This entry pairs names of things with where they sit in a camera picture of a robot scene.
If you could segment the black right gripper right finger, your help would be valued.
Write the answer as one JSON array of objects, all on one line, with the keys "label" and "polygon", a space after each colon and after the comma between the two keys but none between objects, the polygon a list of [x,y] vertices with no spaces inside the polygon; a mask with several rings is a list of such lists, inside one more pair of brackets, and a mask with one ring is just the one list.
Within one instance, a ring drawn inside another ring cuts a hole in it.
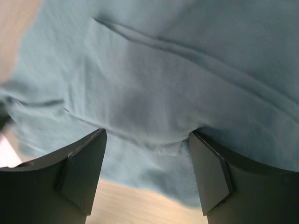
[{"label": "black right gripper right finger", "polygon": [[199,132],[189,146],[203,215],[210,224],[296,224],[299,174],[271,167]]}]

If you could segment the grey-blue t shirt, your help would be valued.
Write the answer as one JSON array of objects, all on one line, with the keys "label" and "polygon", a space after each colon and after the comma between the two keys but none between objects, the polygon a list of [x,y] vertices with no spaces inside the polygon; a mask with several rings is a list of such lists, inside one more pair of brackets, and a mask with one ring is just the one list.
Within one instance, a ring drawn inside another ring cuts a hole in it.
[{"label": "grey-blue t shirt", "polygon": [[299,169],[299,3],[45,0],[0,111],[25,156],[103,128],[103,180],[199,207],[194,130]]}]

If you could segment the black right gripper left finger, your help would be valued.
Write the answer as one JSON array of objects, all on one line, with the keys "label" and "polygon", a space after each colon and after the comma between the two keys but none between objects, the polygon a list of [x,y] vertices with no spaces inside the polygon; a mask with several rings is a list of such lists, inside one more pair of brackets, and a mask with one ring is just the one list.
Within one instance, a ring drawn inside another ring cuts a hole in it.
[{"label": "black right gripper left finger", "polygon": [[1,168],[1,223],[85,223],[92,211],[106,142],[106,131],[99,129],[45,156]]}]

